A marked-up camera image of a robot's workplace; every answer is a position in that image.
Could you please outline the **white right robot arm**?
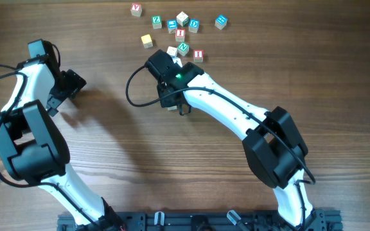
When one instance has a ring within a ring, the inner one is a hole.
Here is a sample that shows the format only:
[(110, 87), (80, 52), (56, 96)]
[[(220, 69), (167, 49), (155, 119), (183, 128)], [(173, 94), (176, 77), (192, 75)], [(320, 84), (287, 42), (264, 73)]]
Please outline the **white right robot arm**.
[(162, 50), (145, 68), (158, 82), (162, 107), (197, 108), (241, 139), (249, 168), (273, 190), (279, 215), (291, 227), (305, 228), (313, 207), (304, 185), (314, 184), (315, 178), (304, 161), (308, 148), (290, 114), (281, 107), (270, 111), (254, 106), (225, 90), (202, 68), (191, 62), (181, 65)]

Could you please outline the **white block green J side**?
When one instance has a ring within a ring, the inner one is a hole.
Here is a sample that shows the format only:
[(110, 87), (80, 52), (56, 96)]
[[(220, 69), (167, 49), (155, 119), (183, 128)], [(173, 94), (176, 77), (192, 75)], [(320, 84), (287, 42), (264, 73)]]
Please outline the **white block green J side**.
[(171, 110), (177, 110), (177, 106), (172, 106), (172, 107), (168, 107), (167, 108), (168, 111), (171, 111)]

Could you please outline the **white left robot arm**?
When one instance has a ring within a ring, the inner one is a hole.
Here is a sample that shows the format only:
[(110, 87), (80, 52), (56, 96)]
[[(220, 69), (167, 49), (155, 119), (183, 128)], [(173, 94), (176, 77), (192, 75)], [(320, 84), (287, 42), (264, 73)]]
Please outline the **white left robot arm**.
[(0, 180), (16, 188), (39, 187), (70, 213), (59, 230), (124, 230), (124, 221), (77, 175), (68, 145), (52, 118), (86, 81), (60, 70), (60, 53), (47, 40), (29, 42), (30, 59), (11, 68), (17, 83), (0, 111)]

